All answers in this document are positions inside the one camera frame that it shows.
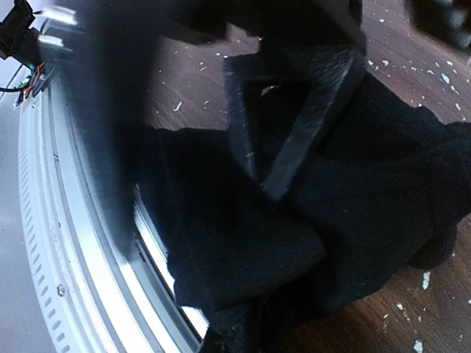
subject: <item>blurry black object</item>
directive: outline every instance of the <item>blurry black object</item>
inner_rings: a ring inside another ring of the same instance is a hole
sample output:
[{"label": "blurry black object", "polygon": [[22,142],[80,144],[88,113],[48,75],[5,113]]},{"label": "blurry black object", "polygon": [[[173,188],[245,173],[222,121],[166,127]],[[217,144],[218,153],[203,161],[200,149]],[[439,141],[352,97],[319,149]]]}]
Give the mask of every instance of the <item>blurry black object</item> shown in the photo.
[{"label": "blurry black object", "polygon": [[[305,98],[281,85],[259,103],[266,174]],[[210,322],[202,352],[266,349],[406,263],[439,265],[471,212],[471,124],[445,126],[370,75],[278,207],[247,183],[230,133],[143,133],[141,195],[169,250],[177,302]]]},{"label": "blurry black object", "polygon": [[15,0],[14,7],[0,22],[0,58],[14,57],[28,68],[40,65],[39,31],[29,28],[35,17],[26,0]]},{"label": "blurry black object", "polygon": [[[324,1],[311,0],[269,4],[264,0],[62,0],[57,4],[76,11],[77,25],[52,23],[48,35],[60,38],[63,47],[43,53],[63,72],[66,99],[85,141],[100,201],[106,205],[111,234],[124,255],[132,244],[146,83],[160,36],[192,43],[220,40],[226,25],[232,23],[274,40],[283,37],[302,45],[352,46],[360,53],[366,48],[358,19],[350,15],[350,3],[343,0],[328,7]],[[345,66],[347,71],[353,69],[350,66]],[[350,75],[346,82],[360,82],[364,67],[360,63],[355,70],[359,75]],[[348,98],[354,90],[355,84],[341,94]]]},{"label": "blurry black object", "polygon": [[406,4],[417,28],[471,54],[470,0],[406,0]]}]

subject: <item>wire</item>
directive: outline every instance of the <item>wire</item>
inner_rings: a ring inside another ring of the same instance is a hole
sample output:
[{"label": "wire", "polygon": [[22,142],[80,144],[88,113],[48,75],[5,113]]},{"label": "wire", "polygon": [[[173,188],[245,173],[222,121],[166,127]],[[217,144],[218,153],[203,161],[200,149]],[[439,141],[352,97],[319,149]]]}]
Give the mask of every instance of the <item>wire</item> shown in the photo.
[{"label": "wire", "polygon": [[31,76],[31,79],[28,81],[26,85],[22,85],[19,87],[15,88],[3,88],[0,87],[0,93],[18,93],[18,92],[24,92],[24,95],[28,97],[29,93],[32,91],[33,87],[35,86],[36,82],[39,79],[40,72],[44,67],[44,63],[39,65],[33,75]]},{"label": "wire", "polygon": [[28,86],[21,86],[21,87],[17,87],[17,88],[3,88],[3,87],[0,87],[0,92],[17,93],[17,92],[21,92],[22,90],[24,90],[27,87]]}]

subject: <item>wood grain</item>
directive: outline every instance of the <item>wood grain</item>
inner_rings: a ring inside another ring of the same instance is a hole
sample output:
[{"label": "wood grain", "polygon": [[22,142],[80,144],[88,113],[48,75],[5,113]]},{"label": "wood grain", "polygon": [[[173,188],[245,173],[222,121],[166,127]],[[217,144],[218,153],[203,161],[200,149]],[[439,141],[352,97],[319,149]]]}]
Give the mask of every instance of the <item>wood grain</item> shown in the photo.
[{"label": "wood grain", "polygon": [[[400,0],[364,0],[364,6],[368,69],[410,105],[427,106],[444,122],[471,121],[467,58],[411,29]],[[238,30],[230,43],[215,46],[166,42],[149,89],[149,122],[225,128],[222,60],[257,46]],[[424,271],[404,268],[375,295],[290,332],[280,352],[406,353],[416,352],[418,340],[424,352],[471,352],[470,237],[466,218],[454,255],[431,271],[426,290]]]}]

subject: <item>ventilation slot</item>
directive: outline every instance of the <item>ventilation slot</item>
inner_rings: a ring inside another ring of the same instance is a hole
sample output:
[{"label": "ventilation slot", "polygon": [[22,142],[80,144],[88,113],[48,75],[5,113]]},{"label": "ventilation slot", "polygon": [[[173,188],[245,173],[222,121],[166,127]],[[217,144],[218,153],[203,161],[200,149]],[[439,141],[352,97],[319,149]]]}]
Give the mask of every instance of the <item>ventilation slot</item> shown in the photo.
[{"label": "ventilation slot", "polygon": [[44,281],[44,279],[45,279],[45,276],[42,275],[42,276],[40,277],[40,279],[38,280],[38,285],[41,285],[41,283]]},{"label": "ventilation slot", "polygon": [[25,193],[23,196],[23,202],[26,202],[26,200],[29,199],[29,192]]},{"label": "ventilation slot", "polygon": [[30,254],[34,254],[34,252],[36,251],[37,248],[38,248],[38,243],[36,243],[36,244],[32,247],[32,249],[31,249],[31,251],[30,251],[29,253],[30,253]]},{"label": "ventilation slot", "polygon": [[32,264],[33,264],[33,265],[36,265],[36,262],[39,260],[39,258],[40,258],[40,254],[37,254],[36,257],[35,257],[35,259],[32,261]]},{"label": "ventilation slot", "polygon": [[41,271],[41,269],[43,268],[43,264],[41,263],[38,268],[36,268],[36,271],[35,271],[35,276],[37,276],[39,274],[39,272]]},{"label": "ventilation slot", "polygon": [[60,324],[61,324],[60,320],[56,321],[56,323],[52,325],[52,330],[55,331],[60,326]]},{"label": "ventilation slot", "polygon": [[49,314],[47,314],[47,318],[51,318],[52,316],[56,315],[56,310],[52,309]]},{"label": "ventilation slot", "polygon": [[44,307],[48,307],[52,302],[52,299],[49,297],[46,302],[44,303]]},{"label": "ventilation slot", "polygon": [[36,233],[32,235],[31,239],[29,239],[28,245],[31,246],[31,244],[32,244],[32,242],[34,241],[35,238],[36,238]]},{"label": "ventilation slot", "polygon": [[44,296],[44,294],[46,294],[46,292],[47,292],[48,289],[49,289],[49,288],[48,288],[47,286],[44,287],[44,289],[41,291],[41,296]]},{"label": "ventilation slot", "polygon": [[28,221],[26,221],[26,226],[29,227],[32,221],[32,215],[28,218]]}]

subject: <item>black cloth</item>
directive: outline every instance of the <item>black cloth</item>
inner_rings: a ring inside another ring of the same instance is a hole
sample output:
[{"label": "black cloth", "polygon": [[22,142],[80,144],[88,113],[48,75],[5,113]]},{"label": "black cloth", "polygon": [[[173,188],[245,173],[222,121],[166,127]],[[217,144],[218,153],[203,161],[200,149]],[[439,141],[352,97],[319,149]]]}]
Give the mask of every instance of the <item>black cloth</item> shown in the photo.
[{"label": "black cloth", "polygon": [[[265,172],[301,105],[283,87],[262,97]],[[230,133],[148,128],[140,181],[178,304],[202,308],[229,352],[374,293],[407,262],[440,264],[471,212],[471,126],[370,75],[278,206],[236,164]],[[223,352],[214,341],[204,352]]]}]

